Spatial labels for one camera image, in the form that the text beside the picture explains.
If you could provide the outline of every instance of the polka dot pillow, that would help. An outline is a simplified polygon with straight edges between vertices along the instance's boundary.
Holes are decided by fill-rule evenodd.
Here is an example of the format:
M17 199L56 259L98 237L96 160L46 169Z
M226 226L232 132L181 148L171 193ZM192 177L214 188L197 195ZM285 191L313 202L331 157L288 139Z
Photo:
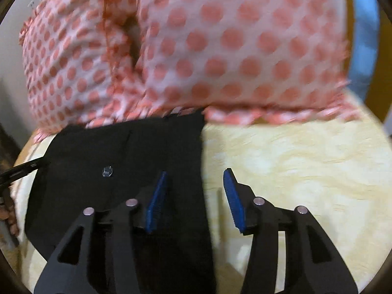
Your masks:
M126 120L144 93L121 25L135 0L43 0L20 32L39 141L69 123Z
M149 113L207 107L249 124L340 115L345 0L138 0Z

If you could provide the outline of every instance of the screw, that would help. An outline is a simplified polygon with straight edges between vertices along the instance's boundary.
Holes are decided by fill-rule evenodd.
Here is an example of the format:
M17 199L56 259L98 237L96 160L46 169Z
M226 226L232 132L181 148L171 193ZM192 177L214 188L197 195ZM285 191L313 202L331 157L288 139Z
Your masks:
M306 214L306 213L308 213L307 207L304 207L303 205L298 206L298 207L297 207L297 211L298 211L300 214Z
M135 207L138 205L138 200L137 199L128 199L125 204L127 207Z
M85 216L91 216L94 213L94 211L95 211L94 208L89 207L83 210L83 214Z
M253 203L256 205L263 205L265 200L262 197L256 197L253 199Z

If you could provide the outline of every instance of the black fabric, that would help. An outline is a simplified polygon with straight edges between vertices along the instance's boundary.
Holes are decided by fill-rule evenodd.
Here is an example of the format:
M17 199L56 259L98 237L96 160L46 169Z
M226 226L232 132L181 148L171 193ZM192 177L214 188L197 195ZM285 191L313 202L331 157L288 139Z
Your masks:
M87 130L68 126L50 144L45 154L49 164L36 175L27 237L48 259L84 208L114 208L165 170L171 184L158 230L135 237L142 288L145 293L215 293L201 181L203 126L200 112ZM113 168L109 178L102 176L106 166Z

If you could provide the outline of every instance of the silver rivet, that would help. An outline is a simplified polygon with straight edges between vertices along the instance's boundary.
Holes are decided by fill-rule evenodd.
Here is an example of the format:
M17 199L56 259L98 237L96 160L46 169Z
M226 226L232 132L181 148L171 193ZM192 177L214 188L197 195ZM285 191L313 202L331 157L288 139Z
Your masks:
M134 207L138 205L138 200L136 199L128 199L125 204L127 205L127 207Z
M307 207L304 207L303 205L298 206L298 207L297 207L297 211L298 211L300 214L306 214L306 213L308 213Z
M263 205L265 200L262 197L256 197L253 199L253 203L256 205Z
M95 211L94 208L86 208L83 210L83 214L85 216L91 216L94 213L94 211Z
M112 175L112 173L113 173L113 168L112 168L112 166L107 166L107 167L103 168L103 170L102 170L102 175L103 175L105 178L110 177L110 176Z

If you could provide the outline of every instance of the beige fabric surface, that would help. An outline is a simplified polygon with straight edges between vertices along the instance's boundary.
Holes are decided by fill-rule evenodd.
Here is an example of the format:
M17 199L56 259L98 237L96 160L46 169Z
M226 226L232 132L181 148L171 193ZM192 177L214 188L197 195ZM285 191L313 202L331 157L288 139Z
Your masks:
M235 228L227 204L222 185L227 167L277 207L307 206L340 251L359 290L374 277L392 248L392 150L381 125L367 109L361 110L361 121L347 123L205 126L203 182L219 293L240 292L251 245L251 237ZM26 160L42 156L52 139L32 146ZM22 231L34 175L14 185ZM32 291L45 260L23 232L20 239L21 275ZM284 260L281 235L277 291L283 289Z

